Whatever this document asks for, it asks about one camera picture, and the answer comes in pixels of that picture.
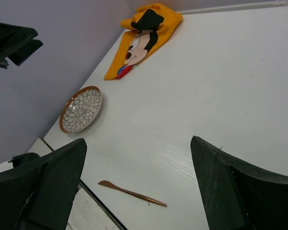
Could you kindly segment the yellow Mickey Mouse placemat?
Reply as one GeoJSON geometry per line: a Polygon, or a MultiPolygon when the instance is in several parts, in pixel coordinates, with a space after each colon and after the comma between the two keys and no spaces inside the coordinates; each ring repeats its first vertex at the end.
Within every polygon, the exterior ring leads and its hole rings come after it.
{"type": "Polygon", "coordinates": [[[120,79],[163,46],[182,22],[182,14],[153,3],[120,22],[126,29],[104,80],[120,79]]]}

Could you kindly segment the floral patterned ceramic plate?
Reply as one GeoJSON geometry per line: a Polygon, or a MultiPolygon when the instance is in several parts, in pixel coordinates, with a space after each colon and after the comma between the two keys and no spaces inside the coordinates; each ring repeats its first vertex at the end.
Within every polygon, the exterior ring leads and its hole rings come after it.
{"type": "Polygon", "coordinates": [[[74,94],[60,114],[60,130],[66,134],[86,129],[97,117],[102,105],[102,93],[96,86],[87,86],[74,94]]]}

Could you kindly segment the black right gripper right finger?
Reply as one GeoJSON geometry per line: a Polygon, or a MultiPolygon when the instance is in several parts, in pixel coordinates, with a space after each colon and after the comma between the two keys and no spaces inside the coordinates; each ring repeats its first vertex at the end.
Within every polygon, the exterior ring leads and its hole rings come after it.
{"type": "Polygon", "coordinates": [[[288,230],[288,176],[194,136],[194,170],[211,230],[288,230]]]}

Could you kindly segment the copper butter knife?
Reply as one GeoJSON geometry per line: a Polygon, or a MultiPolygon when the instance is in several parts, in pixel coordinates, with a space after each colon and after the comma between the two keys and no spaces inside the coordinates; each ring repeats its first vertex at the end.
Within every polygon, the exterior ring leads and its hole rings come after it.
{"type": "Polygon", "coordinates": [[[101,186],[104,186],[104,187],[108,187],[108,188],[111,188],[111,189],[118,190],[120,192],[129,194],[129,195],[134,196],[136,198],[139,198],[141,200],[144,200],[144,201],[147,201],[147,202],[150,202],[150,203],[153,203],[153,204],[157,204],[157,205],[160,205],[160,206],[163,206],[163,207],[167,207],[167,204],[165,204],[165,203],[163,203],[161,201],[155,200],[153,198],[144,196],[144,195],[139,194],[139,193],[135,193],[135,192],[120,188],[120,187],[116,186],[115,184],[111,183],[110,181],[102,180],[102,181],[98,182],[98,184],[101,185],[101,186]]]}

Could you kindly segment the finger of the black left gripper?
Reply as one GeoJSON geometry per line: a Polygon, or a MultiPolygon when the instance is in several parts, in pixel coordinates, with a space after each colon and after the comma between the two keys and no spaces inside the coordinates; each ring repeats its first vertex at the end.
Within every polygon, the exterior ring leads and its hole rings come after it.
{"type": "Polygon", "coordinates": [[[17,66],[23,64],[43,46],[37,36],[33,28],[0,23],[0,68],[8,68],[7,59],[17,66]]]}

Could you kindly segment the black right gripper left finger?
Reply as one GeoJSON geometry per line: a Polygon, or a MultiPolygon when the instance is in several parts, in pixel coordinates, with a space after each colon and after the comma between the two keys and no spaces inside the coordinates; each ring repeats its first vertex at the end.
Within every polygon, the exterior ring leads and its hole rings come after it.
{"type": "Polygon", "coordinates": [[[86,152],[79,138],[42,157],[14,157],[0,172],[0,230],[66,229],[86,152]]]}

